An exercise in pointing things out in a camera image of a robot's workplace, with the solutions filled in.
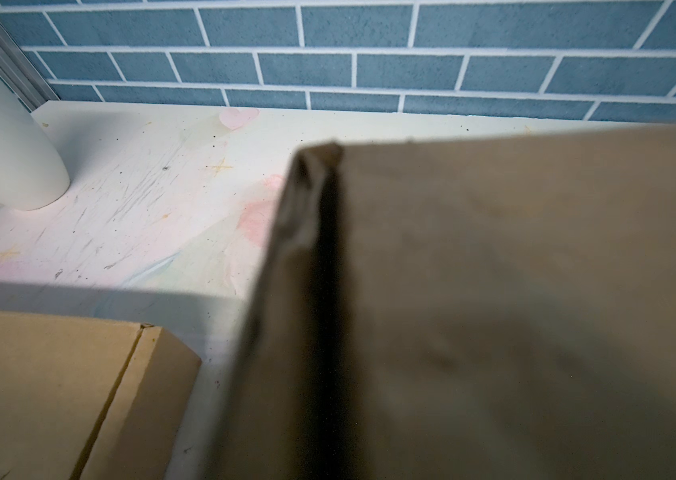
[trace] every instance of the torn cardboard corner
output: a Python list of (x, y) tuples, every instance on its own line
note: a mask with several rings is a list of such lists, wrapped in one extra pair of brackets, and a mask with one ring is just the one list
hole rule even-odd
[(295, 158), (209, 478), (676, 478), (676, 126)]
[(0, 312), (0, 478), (162, 478), (199, 364), (160, 327)]

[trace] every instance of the brown cardboard box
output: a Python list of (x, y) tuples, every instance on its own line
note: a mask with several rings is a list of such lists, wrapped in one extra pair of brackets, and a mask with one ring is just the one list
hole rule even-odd
[(676, 478), (676, 127), (301, 151), (212, 478)]
[(0, 312), (0, 478), (162, 478), (199, 364), (160, 327)]

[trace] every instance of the pink heart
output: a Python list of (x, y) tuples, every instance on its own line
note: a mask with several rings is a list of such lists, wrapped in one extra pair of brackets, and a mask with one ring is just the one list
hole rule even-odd
[(258, 116), (260, 110), (257, 108), (245, 108), (244, 110), (237, 110), (236, 108), (224, 108), (220, 112), (218, 119), (229, 130), (237, 130), (247, 125), (247, 122), (253, 120)]

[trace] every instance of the cardboard box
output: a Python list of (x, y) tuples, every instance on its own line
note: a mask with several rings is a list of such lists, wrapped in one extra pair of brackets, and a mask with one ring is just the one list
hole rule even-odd
[(299, 152), (209, 478), (676, 478), (676, 126)]
[(160, 327), (0, 312), (0, 478), (162, 478), (199, 364)]

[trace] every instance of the tabletop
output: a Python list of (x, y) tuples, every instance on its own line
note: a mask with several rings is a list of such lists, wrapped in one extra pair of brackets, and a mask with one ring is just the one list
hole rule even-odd
[(72, 178), (0, 208), (0, 310), (165, 326), (203, 366), (166, 478), (197, 478), (295, 151), (616, 128), (580, 120), (51, 101), (33, 114)]

